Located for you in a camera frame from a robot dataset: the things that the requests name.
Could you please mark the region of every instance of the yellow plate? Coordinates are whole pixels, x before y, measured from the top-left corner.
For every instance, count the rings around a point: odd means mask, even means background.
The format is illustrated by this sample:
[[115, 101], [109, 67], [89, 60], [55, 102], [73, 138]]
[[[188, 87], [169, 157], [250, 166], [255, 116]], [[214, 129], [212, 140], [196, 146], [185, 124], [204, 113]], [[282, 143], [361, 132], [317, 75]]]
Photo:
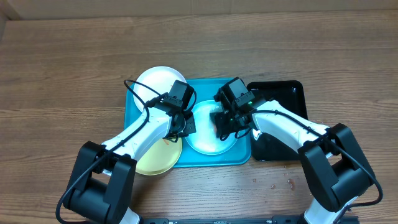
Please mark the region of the yellow plate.
[[161, 139], [138, 161], [136, 172], [143, 175], [158, 175], [168, 171], [181, 155], [182, 141], [176, 143]]

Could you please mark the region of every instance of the wooden surface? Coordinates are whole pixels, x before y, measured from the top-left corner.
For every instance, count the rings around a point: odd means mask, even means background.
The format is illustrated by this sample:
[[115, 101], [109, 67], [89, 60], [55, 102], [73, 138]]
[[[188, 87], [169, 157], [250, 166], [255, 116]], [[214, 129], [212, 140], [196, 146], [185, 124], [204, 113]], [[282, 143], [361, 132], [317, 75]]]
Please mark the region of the wooden surface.
[[398, 9], [398, 0], [0, 0], [12, 20]]
[[[185, 78], [302, 82], [309, 118], [351, 127], [383, 186], [379, 205], [351, 214], [362, 223], [397, 223], [397, 59], [397, 11], [7, 22], [0, 222], [55, 223], [80, 146], [123, 129], [123, 80], [167, 65]], [[359, 201], [376, 197], [372, 187]], [[253, 218], [300, 214], [311, 200], [298, 162], [251, 159], [136, 175], [131, 208], [143, 217]]]

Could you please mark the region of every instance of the blue tray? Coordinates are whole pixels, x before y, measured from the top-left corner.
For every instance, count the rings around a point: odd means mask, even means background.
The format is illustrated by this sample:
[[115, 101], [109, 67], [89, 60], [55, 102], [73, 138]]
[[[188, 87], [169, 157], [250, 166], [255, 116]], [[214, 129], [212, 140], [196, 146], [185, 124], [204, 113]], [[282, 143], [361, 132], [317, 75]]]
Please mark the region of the blue tray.
[[[213, 95], [217, 93], [217, 90], [230, 80], [230, 78], [206, 78], [187, 80], [187, 83], [191, 85], [197, 92], [197, 103], [199, 103], [205, 100], [212, 100]], [[141, 112], [134, 103], [132, 93], [127, 91], [124, 128], [127, 128], [130, 124], [132, 124], [140, 115]], [[189, 146], [187, 140], [183, 138], [181, 156], [174, 167], [241, 165], [247, 162], [250, 156], [251, 145], [249, 135], [238, 139], [235, 145], [228, 151], [215, 156], [208, 156], [196, 152], [196, 150]]]

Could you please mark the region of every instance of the wooden table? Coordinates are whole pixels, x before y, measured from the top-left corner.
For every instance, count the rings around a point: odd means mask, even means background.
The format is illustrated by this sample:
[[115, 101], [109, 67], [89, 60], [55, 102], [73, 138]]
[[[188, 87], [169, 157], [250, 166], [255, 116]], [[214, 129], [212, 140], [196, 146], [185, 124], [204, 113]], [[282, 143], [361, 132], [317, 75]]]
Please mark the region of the wooden table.
[[[56, 222], [80, 146], [123, 130], [123, 80], [156, 65], [185, 78], [299, 80], [309, 118], [351, 127], [383, 186], [379, 205], [351, 214], [398, 222], [398, 12], [356, 11], [7, 22], [1, 223]], [[376, 197], [371, 187], [359, 201]], [[251, 159], [136, 175], [131, 208], [143, 217], [254, 218], [300, 214], [311, 200], [298, 162]]]

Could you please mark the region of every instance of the black container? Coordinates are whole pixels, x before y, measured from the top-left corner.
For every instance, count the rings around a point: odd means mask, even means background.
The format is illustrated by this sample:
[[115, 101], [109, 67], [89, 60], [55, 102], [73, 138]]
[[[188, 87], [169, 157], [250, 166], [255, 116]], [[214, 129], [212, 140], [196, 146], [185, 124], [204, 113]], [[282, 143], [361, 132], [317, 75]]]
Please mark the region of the black container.
[[[254, 95], [266, 100], [277, 100], [287, 110], [308, 119], [303, 85], [299, 81], [252, 82], [247, 86]], [[251, 132], [252, 157], [258, 161], [294, 161], [299, 156], [274, 136], [262, 133], [257, 140]]]

